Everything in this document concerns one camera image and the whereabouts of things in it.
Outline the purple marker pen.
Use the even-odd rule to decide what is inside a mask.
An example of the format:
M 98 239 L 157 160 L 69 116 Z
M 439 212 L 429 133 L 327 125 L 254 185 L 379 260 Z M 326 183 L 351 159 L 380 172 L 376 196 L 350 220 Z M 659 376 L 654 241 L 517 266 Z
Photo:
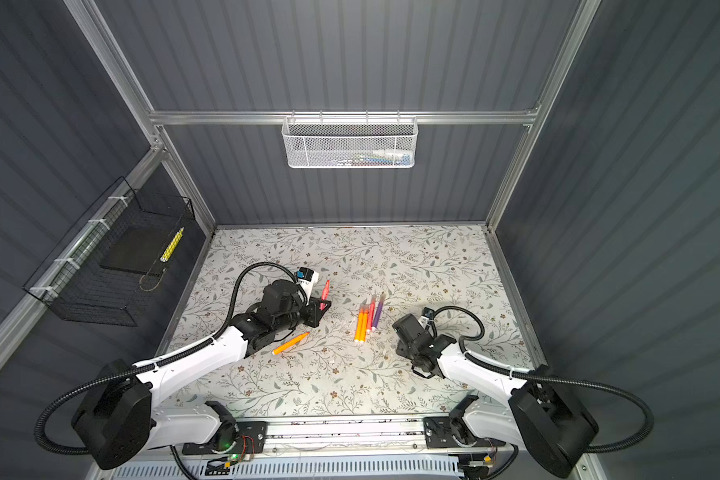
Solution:
M 386 298 L 386 293 L 382 292 L 381 295 L 379 296 L 378 303 L 376 304 L 376 308 L 374 311 L 374 316 L 373 316 L 372 324 L 371 324 L 372 331 L 375 331 L 376 329 L 378 329 L 378 324 L 379 324 L 379 321 L 381 318 L 381 313 L 382 313 L 385 298 Z

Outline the bright orange marker pen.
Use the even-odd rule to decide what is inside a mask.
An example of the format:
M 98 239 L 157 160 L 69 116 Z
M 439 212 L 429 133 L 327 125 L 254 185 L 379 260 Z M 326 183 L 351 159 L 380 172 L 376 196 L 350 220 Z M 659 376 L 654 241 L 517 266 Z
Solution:
M 361 308 L 358 315 L 358 326 L 357 326 L 357 340 L 360 343 L 366 341 L 366 333 L 368 331 L 368 320 L 369 320 L 370 309 L 367 306 Z

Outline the yellow orange marker pen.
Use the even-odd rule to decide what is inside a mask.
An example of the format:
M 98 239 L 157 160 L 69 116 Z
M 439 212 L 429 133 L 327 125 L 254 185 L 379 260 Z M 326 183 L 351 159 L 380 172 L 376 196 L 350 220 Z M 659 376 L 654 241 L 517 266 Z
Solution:
M 360 311 L 358 312 L 358 318 L 357 318 L 357 324 L 356 324 L 356 330 L 355 330 L 355 336 L 354 341 L 356 343 L 360 343 L 362 341 L 362 335 L 365 332 L 365 308 L 362 307 Z

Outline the pink red marker pen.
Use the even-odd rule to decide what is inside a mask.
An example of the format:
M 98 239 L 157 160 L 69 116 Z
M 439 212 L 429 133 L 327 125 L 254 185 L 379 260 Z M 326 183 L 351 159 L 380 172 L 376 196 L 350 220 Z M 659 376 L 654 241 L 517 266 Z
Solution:
M 374 329 L 376 305 L 377 305 L 377 297 L 375 295 L 373 295 L 371 297 L 371 301 L 370 301 L 368 311 L 367 311 L 367 321 L 366 321 L 366 332 L 367 333 L 370 333 Z

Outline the black foam block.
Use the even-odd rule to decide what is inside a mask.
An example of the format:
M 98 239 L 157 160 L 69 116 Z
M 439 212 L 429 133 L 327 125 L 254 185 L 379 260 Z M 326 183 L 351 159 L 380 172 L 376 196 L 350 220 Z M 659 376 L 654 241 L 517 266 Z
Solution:
M 158 276 L 165 267 L 159 257 L 169 242 L 169 230 L 129 227 L 109 248 L 99 265 L 104 269 Z

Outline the yellow marker in basket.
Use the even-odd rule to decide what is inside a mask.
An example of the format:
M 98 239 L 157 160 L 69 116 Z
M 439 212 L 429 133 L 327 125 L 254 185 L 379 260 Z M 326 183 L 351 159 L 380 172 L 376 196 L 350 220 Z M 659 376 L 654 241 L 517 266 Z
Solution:
M 179 228 L 174 234 L 174 236 L 171 238 L 171 240 L 168 242 L 161 256 L 159 257 L 161 263 L 167 263 L 171 259 L 175 249 L 182 240 L 184 230 L 184 227 Z

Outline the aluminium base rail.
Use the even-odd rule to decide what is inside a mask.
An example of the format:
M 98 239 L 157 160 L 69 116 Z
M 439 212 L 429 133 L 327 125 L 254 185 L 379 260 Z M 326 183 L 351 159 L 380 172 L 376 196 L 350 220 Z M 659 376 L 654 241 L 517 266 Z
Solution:
M 256 457 L 372 454 L 493 453 L 502 442 L 479 440 L 465 447 L 446 437 L 448 423 L 427 426 L 440 413 L 374 414 L 308 417 L 239 418 L 240 430 L 254 438 Z

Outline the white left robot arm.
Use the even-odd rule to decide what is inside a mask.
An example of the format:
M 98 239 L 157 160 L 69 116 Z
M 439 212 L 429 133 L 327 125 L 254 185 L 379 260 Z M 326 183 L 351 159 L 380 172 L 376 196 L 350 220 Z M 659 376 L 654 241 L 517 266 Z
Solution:
M 72 427 L 103 470 L 123 465 L 137 454 L 180 444 L 205 445 L 217 454 L 251 451 L 234 416 L 218 401 L 170 408 L 178 390 L 225 365 L 237 363 L 284 339 L 300 325 L 315 328 L 330 301 L 313 296 L 318 273 L 301 268 L 296 281 L 276 280 L 259 302 L 233 316 L 219 337 L 209 336 L 166 356 L 144 362 L 146 372 L 107 382 L 88 391 Z

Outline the pens in white basket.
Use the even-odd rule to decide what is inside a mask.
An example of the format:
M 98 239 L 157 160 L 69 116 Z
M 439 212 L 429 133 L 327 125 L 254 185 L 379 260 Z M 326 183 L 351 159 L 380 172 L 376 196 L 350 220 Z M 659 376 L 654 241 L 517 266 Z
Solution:
M 324 167 L 410 167 L 415 153 L 407 149 L 319 151 L 309 158 L 311 164 Z

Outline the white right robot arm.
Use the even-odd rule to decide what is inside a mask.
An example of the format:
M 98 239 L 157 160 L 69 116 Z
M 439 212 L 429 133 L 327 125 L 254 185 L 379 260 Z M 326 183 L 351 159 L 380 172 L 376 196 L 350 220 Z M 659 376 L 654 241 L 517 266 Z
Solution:
M 430 448 L 511 444 L 527 451 L 548 473 L 567 477 L 599 432 L 594 417 L 563 384 L 524 380 L 524 371 L 500 374 L 471 361 L 449 335 L 427 327 L 433 312 L 406 315 L 393 324 L 396 352 L 424 378 L 467 384 L 473 392 L 447 416 L 424 420 Z

